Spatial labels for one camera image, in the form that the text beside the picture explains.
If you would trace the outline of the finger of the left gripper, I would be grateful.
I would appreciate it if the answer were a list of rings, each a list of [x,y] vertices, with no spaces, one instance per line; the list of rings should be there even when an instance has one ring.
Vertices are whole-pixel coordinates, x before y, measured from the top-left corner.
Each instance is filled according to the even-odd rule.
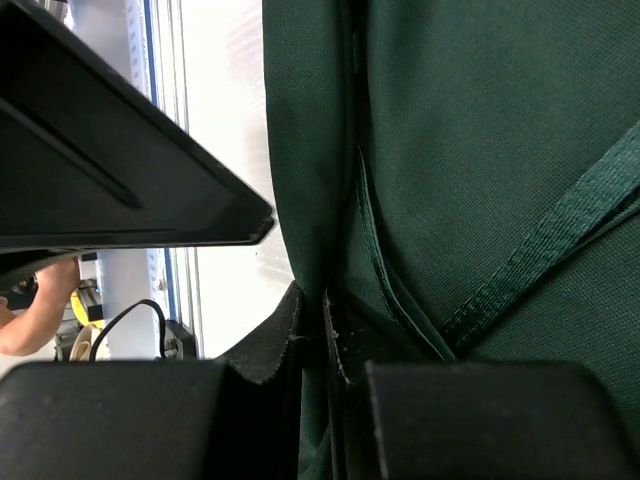
[[[108,248],[256,245],[271,206],[33,1],[1,5],[1,281]]]

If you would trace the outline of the person bare forearm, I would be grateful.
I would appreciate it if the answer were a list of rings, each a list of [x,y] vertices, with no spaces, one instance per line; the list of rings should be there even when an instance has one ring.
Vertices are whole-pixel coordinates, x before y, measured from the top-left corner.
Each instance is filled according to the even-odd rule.
[[[72,293],[80,284],[78,259],[70,257],[39,270],[31,305],[14,314],[1,297],[1,354],[24,357],[38,352],[56,334]]]

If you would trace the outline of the dark green cloth napkin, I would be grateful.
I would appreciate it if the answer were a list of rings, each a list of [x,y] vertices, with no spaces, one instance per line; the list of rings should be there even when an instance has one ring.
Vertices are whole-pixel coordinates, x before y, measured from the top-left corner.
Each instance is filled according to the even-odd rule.
[[[303,295],[298,475],[338,479],[324,297],[410,363],[567,363],[639,458],[639,5],[266,1]]]

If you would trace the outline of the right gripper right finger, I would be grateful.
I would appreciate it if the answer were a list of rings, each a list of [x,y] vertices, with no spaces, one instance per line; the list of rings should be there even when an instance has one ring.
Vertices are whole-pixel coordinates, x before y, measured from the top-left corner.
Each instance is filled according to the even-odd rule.
[[[606,389],[567,363],[410,363],[324,297],[338,479],[635,479]]]

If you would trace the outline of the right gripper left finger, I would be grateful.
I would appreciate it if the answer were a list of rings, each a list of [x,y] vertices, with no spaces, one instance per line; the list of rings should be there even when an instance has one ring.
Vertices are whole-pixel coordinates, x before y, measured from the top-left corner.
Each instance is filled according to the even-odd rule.
[[[302,296],[214,360],[31,362],[1,382],[5,479],[293,479]]]

